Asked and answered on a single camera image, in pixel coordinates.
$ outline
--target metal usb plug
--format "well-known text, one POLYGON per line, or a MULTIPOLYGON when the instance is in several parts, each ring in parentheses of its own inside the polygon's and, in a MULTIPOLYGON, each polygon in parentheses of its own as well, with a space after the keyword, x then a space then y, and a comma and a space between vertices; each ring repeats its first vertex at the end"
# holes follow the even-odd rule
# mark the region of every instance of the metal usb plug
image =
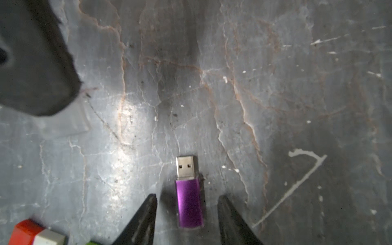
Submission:
POLYGON ((193 156, 176 158, 178 223, 182 228, 195 228, 203 225, 199 178, 196 176, 193 159, 193 156))
POLYGON ((178 180, 191 180, 196 178, 193 156, 176 158, 178 180))

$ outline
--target marble surface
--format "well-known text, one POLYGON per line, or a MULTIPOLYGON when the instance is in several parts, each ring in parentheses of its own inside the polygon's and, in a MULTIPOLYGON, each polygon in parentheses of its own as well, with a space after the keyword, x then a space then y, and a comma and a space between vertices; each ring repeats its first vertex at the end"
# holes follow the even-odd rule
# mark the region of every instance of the marble surface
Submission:
POLYGON ((109 245, 149 193, 157 245, 219 244, 221 194, 265 244, 392 243, 390 1, 51 4, 92 129, 44 140, 0 109, 0 244, 33 217, 109 245), (205 227, 184 232, 190 154, 205 227))

